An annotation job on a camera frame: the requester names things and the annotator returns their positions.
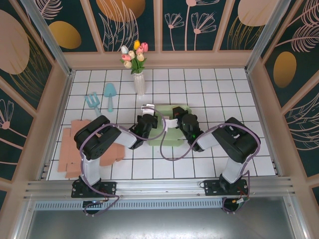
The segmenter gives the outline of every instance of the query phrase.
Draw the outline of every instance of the teal shovel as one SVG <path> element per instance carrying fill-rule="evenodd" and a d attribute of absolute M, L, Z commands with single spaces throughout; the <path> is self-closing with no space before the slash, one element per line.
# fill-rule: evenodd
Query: teal shovel
<path fill-rule="evenodd" d="M 107 83 L 104 89 L 104 97 L 109 97 L 108 112 L 113 112 L 112 97 L 116 96 L 116 90 L 113 83 Z"/>

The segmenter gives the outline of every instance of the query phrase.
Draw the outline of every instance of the tulip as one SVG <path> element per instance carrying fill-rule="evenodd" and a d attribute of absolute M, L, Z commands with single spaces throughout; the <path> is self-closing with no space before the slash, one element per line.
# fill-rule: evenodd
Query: tulip
<path fill-rule="evenodd" d="M 139 52 L 137 56 L 138 61 L 144 61 L 144 55 L 143 53 Z"/>
<path fill-rule="evenodd" d="M 123 55 L 122 55 L 122 59 L 123 59 L 124 61 L 130 61 L 130 60 L 131 60 L 131 57 L 130 57 L 129 55 L 127 55 L 127 54 L 123 54 Z"/>
<path fill-rule="evenodd" d="M 130 61 L 125 61 L 124 66 L 130 69 L 132 67 L 132 63 Z"/>
<path fill-rule="evenodd" d="M 140 52 L 141 52 L 141 53 L 144 52 L 142 46 L 140 46 L 140 47 L 136 50 L 136 54 L 138 54 L 138 53 L 140 53 Z"/>
<path fill-rule="evenodd" d="M 147 52 L 149 50 L 149 45 L 146 42 L 143 42 L 141 44 L 141 47 L 143 48 L 144 52 Z"/>
<path fill-rule="evenodd" d="M 126 46 L 122 46 L 121 51 L 122 51 L 122 54 L 127 54 L 129 52 L 129 49 Z"/>
<path fill-rule="evenodd" d="M 134 50 L 137 50 L 140 45 L 141 45 L 141 44 L 140 44 L 140 41 L 139 41 L 139 40 L 136 40 L 136 41 L 134 42 Z"/>
<path fill-rule="evenodd" d="M 129 52 L 128 52 L 128 55 L 131 57 L 131 59 L 134 59 L 134 58 L 135 58 L 135 53 L 134 53 L 134 51 L 129 51 Z"/>

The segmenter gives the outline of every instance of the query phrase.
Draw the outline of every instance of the green container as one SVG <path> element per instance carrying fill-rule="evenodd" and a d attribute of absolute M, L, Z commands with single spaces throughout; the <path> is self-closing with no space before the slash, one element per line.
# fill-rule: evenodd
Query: green container
<path fill-rule="evenodd" d="M 166 106 L 161 106 L 161 105 L 157 105 L 155 106 L 155 109 L 158 110 L 159 112 L 161 112 L 164 116 L 169 116 L 169 119 L 173 119 L 173 108 L 175 107 L 181 107 L 184 110 L 187 110 L 189 113 L 191 113 L 191 109 L 188 106 L 171 106 L 171 105 L 166 105 Z M 163 124 L 161 121 L 161 117 L 158 114 L 155 114 L 158 117 L 158 127 L 157 128 L 153 128 L 150 132 L 150 136 L 149 138 L 153 138 L 157 135 L 160 134 L 160 132 L 162 132 L 163 130 Z M 155 139 L 155 140 L 151 140 L 148 141 L 150 146 L 160 146 L 160 142 L 162 140 L 163 136 Z M 184 138 L 183 133 L 180 131 L 179 128 L 168 128 L 164 142 L 163 142 L 163 146 L 174 146 L 174 147 L 178 147 L 181 146 L 184 143 L 184 140 L 182 140 Z"/>

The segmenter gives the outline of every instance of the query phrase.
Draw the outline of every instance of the white tulip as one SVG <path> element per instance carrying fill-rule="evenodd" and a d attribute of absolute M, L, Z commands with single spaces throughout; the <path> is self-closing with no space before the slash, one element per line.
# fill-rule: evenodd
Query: white tulip
<path fill-rule="evenodd" d="M 139 52 L 137 58 L 138 58 L 139 61 L 144 61 L 143 53 Z"/>
<path fill-rule="evenodd" d="M 129 52 L 128 52 L 128 55 L 129 55 L 132 59 L 135 58 L 135 53 L 134 53 L 134 51 L 129 51 Z"/>
<path fill-rule="evenodd" d="M 126 46 L 121 47 L 122 54 L 128 54 L 129 49 Z"/>
<path fill-rule="evenodd" d="M 130 61 L 125 61 L 124 62 L 124 66 L 128 69 L 130 69 L 132 67 L 132 63 Z"/>

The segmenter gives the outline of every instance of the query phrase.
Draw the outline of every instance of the white vase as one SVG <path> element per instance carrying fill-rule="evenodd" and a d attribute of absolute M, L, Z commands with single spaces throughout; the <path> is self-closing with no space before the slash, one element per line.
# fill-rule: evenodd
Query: white vase
<path fill-rule="evenodd" d="M 135 91 L 139 96 L 145 95 L 146 87 L 143 72 L 139 74 L 134 73 L 134 86 Z"/>

